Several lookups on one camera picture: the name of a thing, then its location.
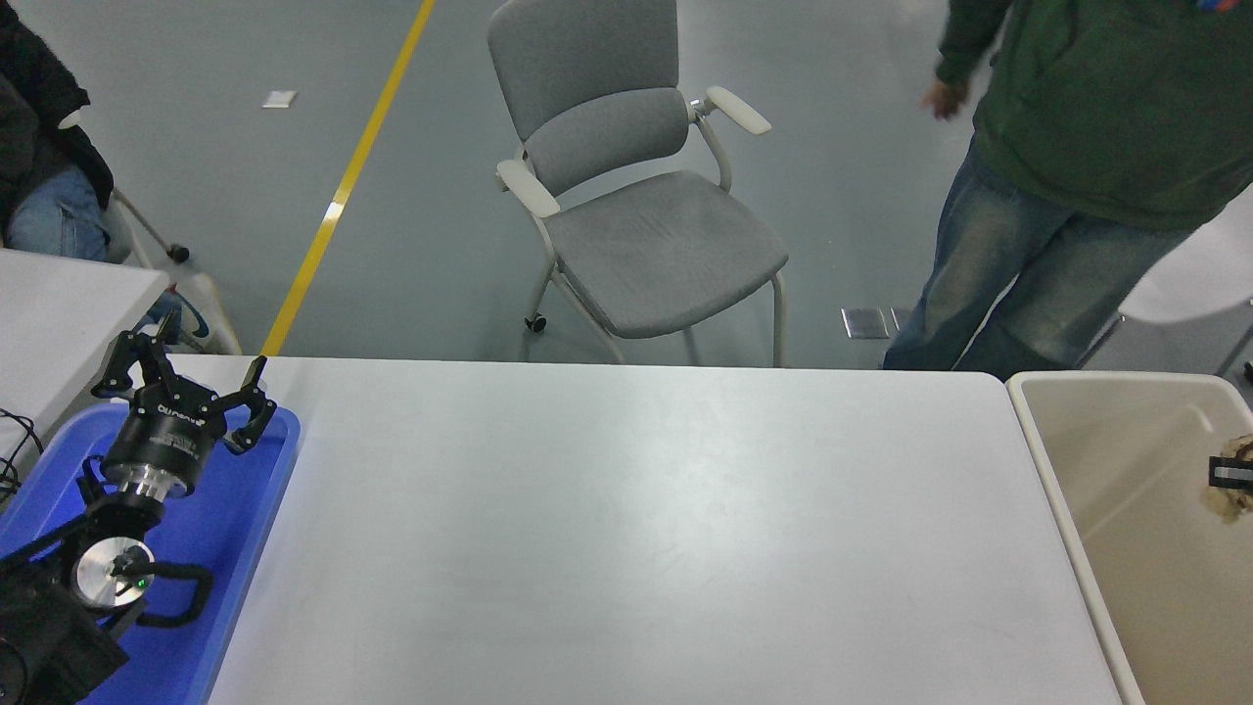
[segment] chair armrest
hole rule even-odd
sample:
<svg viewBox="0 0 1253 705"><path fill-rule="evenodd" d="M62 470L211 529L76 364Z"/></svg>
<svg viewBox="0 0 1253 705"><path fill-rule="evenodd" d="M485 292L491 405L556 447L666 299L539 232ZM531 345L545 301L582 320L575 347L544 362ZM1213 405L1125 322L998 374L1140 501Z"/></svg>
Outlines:
<svg viewBox="0 0 1253 705"><path fill-rule="evenodd" d="M705 91L705 100L727 113L727 116L737 125L752 134L766 134L771 130L769 120L763 118L752 105L744 103L742 98L720 85L710 85Z"/></svg>
<svg viewBox="0 0 1253 705"><path fill-rule="evenodd" d="M526 164L517 159L506 159L496 164L496 178L505 190L512 190L523 205L536 218L548 218L561 212L556 198L535 178Z"/></svg>

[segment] chair caster wheel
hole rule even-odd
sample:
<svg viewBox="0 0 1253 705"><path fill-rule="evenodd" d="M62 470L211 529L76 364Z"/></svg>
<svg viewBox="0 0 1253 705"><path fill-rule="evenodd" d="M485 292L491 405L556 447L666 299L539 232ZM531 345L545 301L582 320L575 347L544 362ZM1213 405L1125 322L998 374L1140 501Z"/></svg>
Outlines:
<svg viewBox="0 0 1253 705"><path fill-rule="evenodd" d="M165 255L174 259L175 263L182 264L188 257L192 255L192 250L175 242L169 245L169 249L165 250Z"/></svg>

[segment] green hoodie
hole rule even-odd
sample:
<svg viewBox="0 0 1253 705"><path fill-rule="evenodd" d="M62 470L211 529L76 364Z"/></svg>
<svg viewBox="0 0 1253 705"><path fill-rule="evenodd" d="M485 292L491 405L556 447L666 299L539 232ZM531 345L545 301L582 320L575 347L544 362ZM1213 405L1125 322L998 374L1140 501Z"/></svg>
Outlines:
<svg viewBox="0 0 1253 705"><path fill-rule="evenodd" d="M1197 228L1253 182L1253 3L950 0L940 80L969 79L1010 5L975 113L992 170L1148 229Z"/></svg>

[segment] gray floor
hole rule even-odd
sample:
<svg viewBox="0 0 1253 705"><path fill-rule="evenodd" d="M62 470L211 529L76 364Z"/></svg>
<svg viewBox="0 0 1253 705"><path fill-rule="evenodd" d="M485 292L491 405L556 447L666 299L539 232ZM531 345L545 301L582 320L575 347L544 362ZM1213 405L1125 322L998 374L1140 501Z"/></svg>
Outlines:
<svg viewBox="0 0 1253 705"><path fill-rule="evenodd" d="M549 329L524 334L541 257L492 182L516 143L484 39L499 3L436 4L282 354L608 362L555 291ZM90 90L84 126L119 185L192 247L244 349L259 349L420 3L13 4ZM969 113L945 124L917 109L946 4L679 0L679 11L680 88L725 85L774 124L753 138L715 121L736 195L792 254L791 366L876 367L885 342L848 339L840 308L912 303L970 138ZM262 110L271 89L299 96ZM563 200L677 167L715 173L694 138L670 163ZM1133 323L1091 367L1210 372L1250 319L1242 307ZM766 289L697 326L694 349L677 334L624 349L639 364L767 366L769 329Z"/></svg>

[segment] white table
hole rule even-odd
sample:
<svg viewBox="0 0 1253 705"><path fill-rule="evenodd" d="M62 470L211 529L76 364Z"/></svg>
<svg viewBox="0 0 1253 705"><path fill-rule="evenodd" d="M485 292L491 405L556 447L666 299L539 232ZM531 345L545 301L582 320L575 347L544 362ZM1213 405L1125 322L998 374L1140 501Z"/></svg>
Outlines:
<svg viewBox="0 0 1253 705"><path fill-rule="evenodd" d="M222 393L248 359L173 362ZM263 379L302 447L216 705L1118 702L990 377Z"/></svg>
<svg viewBox="0 0 1253 705"><path fill-rule="evenodd" d="M167 286L160 270L0 248L0 408L33 419L46 441L108 343ZM0 457L23 436L0 421Z"/></svg>

